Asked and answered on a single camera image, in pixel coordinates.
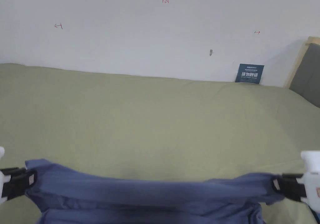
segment gray headboard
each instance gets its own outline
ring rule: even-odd
[[[308,45],[307,51],[289,88],[320,107],[320,45],[315,43],[306,45]]]

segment red marking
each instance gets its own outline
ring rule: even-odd
[[[60,23],[60,25],[57,25],[57,24],[54,25],[55,28],[57,28],[58,26],[61,26],[61,29],[63,29],[61,23]]]

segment blue fabric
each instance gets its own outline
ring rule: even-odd
[[[261,206],[284,196],[275,175],[251,173],[205,182],[122,180],[80,173],[47,160],[26,161],[38,180],[26,195],[39,224],[261,224]]]

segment green bed sheet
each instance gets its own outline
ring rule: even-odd
[[[320,108],[289,89],[0,64],[1,168],[46,158],[95,175],[149,180],[304,172]],[[267,223],[315,223],[302,203],[263,206]],[[2,224],[35,223],[25,197]]]

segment dark blue sign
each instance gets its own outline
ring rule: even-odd
[[[264,65],[240,64],[236,82],[250,82],[259,84]]]

